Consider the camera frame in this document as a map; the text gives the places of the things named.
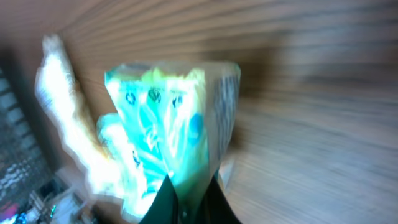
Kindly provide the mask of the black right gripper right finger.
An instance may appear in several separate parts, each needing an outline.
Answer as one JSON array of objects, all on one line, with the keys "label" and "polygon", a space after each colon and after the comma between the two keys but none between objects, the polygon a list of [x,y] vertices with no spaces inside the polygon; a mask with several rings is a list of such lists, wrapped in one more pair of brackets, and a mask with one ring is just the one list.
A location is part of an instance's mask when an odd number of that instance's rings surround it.
[{"label": "black right gripper right finger", "polygon": [[213,177],[198,210],[199,224],[241,224],[231,209],[217,178]]}]

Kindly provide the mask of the clear white plastic pouch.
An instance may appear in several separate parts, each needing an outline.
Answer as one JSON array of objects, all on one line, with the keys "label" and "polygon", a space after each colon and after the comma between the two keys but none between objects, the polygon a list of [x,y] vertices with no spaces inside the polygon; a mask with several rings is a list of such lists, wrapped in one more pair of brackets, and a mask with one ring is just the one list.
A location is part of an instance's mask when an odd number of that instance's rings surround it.
[{"label": "clear white plastic pouch", "polygon": [[62,149],[85,177],[89,196],[122,200],[125,190],[110,151],[97,136],[80,84],[75,78],[63,41],[57,34],[42,41],[43,59],[35,79],[35,96],[56,127]]}]

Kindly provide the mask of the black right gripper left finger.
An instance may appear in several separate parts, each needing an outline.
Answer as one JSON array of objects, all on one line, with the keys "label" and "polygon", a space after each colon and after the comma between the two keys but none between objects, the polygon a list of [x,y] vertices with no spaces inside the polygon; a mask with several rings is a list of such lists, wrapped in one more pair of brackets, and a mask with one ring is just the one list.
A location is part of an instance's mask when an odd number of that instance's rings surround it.
[{"label": "black right gripper left finger", "polygon": [[178,224],[178,198],[167,175],[139,224]]}]

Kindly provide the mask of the teal crinkled snack packet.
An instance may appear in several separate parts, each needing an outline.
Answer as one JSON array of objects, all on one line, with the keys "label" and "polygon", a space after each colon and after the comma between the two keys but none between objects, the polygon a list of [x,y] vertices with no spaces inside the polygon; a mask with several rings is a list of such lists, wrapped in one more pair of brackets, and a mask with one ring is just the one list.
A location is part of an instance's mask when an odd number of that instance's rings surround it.
[{"label": "teal crinkled snack packet", "polygon": [[154,186],[147,184],[142,163],[118,114],[101,116],[96,130],[100,143],[109,149],[120,171],[123,190],[121,216],[127,222],[138,222],[153,204],[162,181],[155,182]]}]

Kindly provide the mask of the teal tissue pack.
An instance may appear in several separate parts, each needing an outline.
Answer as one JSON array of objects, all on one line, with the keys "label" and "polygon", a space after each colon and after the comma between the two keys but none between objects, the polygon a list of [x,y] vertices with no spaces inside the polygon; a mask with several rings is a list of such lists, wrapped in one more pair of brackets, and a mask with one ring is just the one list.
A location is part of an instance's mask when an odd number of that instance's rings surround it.
[{"label": "teal tissue pack", "polygon": [[240,77],[233,62],[143,61],[105,73],[148,182],[167,174],[179,198],[205,194],[231,139]]}]

